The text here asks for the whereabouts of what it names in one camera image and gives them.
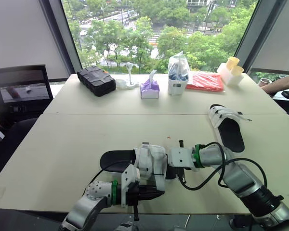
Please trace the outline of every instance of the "purple tissue box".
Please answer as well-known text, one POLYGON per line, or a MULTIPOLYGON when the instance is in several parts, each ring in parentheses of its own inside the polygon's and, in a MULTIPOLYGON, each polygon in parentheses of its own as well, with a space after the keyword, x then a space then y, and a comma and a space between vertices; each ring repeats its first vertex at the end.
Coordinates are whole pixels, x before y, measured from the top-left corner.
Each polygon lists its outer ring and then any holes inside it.
POLYGON ((150 79, 148 79, 145 83, 142 83, 140 85, 140 95, 142 99, 158 99, 159 98, 158 82, 155 80, 150 82, 150 79))

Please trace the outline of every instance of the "black textured box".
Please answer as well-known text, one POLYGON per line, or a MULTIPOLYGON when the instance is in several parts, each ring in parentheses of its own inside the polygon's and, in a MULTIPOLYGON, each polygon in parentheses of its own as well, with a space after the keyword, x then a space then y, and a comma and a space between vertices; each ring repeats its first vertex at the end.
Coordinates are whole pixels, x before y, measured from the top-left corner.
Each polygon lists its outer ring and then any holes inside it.
POLYGON ((79 80, 96 96, 116 89, 116 81, 102 69, 90 66, 77 72, 79 80))

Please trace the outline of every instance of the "red cloth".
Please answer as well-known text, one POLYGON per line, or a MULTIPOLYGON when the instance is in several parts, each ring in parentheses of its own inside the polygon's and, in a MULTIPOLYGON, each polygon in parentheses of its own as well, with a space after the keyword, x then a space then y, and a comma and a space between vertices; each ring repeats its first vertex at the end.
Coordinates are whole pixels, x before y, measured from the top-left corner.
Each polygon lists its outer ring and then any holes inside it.
POLYGON ((223 91, 223 82, 219 74, 191 71, 186 88, 193 90, 223 91))

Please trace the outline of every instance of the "car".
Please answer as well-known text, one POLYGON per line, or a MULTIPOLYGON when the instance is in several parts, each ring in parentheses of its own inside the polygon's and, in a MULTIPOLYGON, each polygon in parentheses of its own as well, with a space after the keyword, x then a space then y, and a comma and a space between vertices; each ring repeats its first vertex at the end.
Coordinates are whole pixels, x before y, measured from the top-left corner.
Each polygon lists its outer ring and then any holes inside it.
POLYGON ((80 36, 85 36, 85 35, 87 35, 87 31, 86 30, 82 30, 79 34, 80 34, 80 36))

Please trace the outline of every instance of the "wire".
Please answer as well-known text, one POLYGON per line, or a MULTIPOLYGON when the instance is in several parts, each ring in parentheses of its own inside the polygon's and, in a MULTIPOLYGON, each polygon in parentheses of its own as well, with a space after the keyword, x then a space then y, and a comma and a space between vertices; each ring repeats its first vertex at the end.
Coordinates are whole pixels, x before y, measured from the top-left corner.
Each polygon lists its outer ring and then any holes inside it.
MULTIPOLYGON (((267 179, 266 179, 265 172, 264 172, 263 168, 262 168, 256 161, 253 161, 253 160, 247 159, 247 158, 235 158, 235 159, 226 161, 226 162, 225 162, 225 165, 228 165, 228 164, 230 164, 230 163, 232 163, 232 162, 235 162, 235 161, 248 161, 248 162, 251 162, 251 163, 253 163, 254 165, 256 165, 256 166, 259 168, 259 170, 261 171, 262 176, 263 176, 264 185, 265 185, 265 187, 267 187, 267 179)), ((192 191, 196 191, 196 190, 201 189, 203 186, 205 186, 205 185, 209 182, 209 180, 212 179, 212 177, 213 177, 221 168, 222 168, 221 165, 218 166, 200 185, 198 185, 198 186, 196 186, 196 187, 194 187, 194 188, 191 188, 191 187, 185 185, 182 180, 179 180, 179 181, 180 181, 180 183, 183 185, 183 187, 185 187, 186 189, 192 190, 192 191)))
POLYGON ((184 225, 184 229, 185 230, 186 230, 186 227, 187 227, 187 224, 188 224, 188 221, 189 221, 190 218, 191 218, 191 215, 188 215, 187 220, 186 220, 185 225, 184 225))
POLYGON ((221 144, 218 143, 218 142, 208 143, 208 144, 206 145, 206 147, 211 146, 211 145, 213 145, 213 144, 216 144, 216 145, 220 148, 221 155, 222 155, 222 171, 221 171, 221 175, 220 175, 217 183, 218 183, 219 186, 221 186, 221 187, 223 187, 223 188, 228 188, 227 185, 221 184, 221 182, 222 182, 222 180, 223 180, 223 176, 224 176, 224 174, 225 174, 225 168, 226 168, 226 160, 225 160, 225 154, 224 154, 224 152, 223 152, 223 147, 222 147, 221 144))
POLYGON ((122 160, 122 161, 117 161, 117 162, 114 162, 114 163, 112 163, 112 164, 110 164, 110 165, 107 165, 106 167, 102 168, 102 169, 93 177, 93 179, 90 181, 89 184, 91 184, 93 181, 95 181, 95 179, 96 179, 103 171, 105 171, 107 168, 109 168, 109 167, 111 167, 111 166, 113 166, 113 165, 119 164, 119 163, 130 163, 130 162, 131 162, 130 160, 122 160))

